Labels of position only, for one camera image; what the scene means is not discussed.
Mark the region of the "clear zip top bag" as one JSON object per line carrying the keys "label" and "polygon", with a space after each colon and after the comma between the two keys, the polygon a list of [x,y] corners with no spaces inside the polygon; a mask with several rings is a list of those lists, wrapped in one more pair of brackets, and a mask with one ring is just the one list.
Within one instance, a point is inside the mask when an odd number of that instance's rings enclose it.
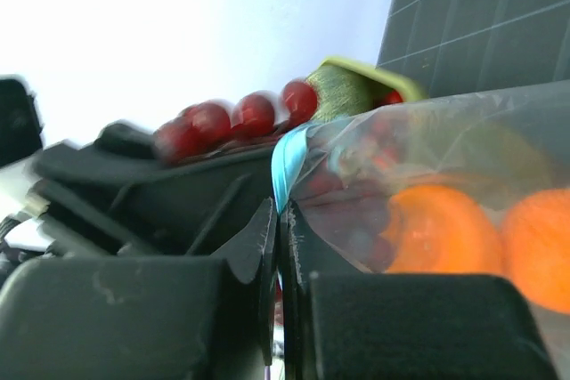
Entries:
{"label": "clear zip top bag", "polygon": [[[313,232],[358,271],[373,274],[489,275],[528,303],[558,371],[569,376],[569,313],[527,299],[506,273],[501,226],[517,202],[541,190],[569,190],[566,81],[382,107],[285,134],[271,160],[282,215],[301,210]],[[443,185],[484,210],[499,234],[502,274],[387,273],[382,237],[389,199],[407,188]]]}

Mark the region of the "purple toy grape bunch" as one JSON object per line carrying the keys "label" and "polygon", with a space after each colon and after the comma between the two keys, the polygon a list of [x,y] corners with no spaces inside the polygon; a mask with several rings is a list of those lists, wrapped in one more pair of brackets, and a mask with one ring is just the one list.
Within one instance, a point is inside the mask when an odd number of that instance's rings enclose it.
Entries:
{"label": "purple toy grape bunch", "polygon": [[152,148],[166,164],[192,162],[275,141],[307,123],[319,107],[317,90],[299,79],[283,87],[278,101],[288,113],[280,123],[273,97],[267,92],[251,93],[231,108],[215,100],[192,105],[153,134]]}

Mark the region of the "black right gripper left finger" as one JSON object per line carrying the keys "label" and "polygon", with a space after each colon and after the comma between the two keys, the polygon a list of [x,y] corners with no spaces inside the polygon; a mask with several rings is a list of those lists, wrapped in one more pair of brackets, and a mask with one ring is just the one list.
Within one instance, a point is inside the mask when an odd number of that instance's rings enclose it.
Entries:
{"label": "black right gripper left finger", "polygon": [[209,256],[37,258],[1,290],[4,379],[260,379],[277,213]]}

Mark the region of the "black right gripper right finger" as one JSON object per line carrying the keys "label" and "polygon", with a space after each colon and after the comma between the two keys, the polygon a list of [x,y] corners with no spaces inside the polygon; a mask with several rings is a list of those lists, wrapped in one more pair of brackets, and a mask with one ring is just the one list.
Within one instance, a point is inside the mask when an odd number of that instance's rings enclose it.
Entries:
{"label": "black right gripper right finger", "polygon": [[525,298],[489,275],[358,271],[281,216],[288,379],[556,379]]}

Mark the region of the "orange toy tangerine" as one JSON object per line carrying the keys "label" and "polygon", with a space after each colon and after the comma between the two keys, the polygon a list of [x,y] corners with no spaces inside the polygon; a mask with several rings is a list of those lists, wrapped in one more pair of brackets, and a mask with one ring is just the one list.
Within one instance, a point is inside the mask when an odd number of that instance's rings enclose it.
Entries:
{"label": "orange toy tangerine", "polygon": [[531,302],[569,313],[569,190],[541,190],[517,202],[501,226],[506,273]]}
{"label": "orange toy tangerine", "polygon": [[382,233],[394,249],[387,273],[502,274],[499,234],[467,194],[443,185],[401,190]]}

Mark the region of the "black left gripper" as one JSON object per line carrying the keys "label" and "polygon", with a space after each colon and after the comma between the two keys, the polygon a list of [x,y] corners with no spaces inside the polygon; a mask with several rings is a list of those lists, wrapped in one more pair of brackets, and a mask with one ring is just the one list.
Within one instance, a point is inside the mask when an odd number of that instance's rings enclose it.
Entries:
{"label": "black left gripper", "polygon": [[272,195],[274,141],[230,147],[168,167],[151,137],[127,123],[95,142],[45,147],[34,95],[1,80],[1,193],[116,254],[208,255],[242,230]]}

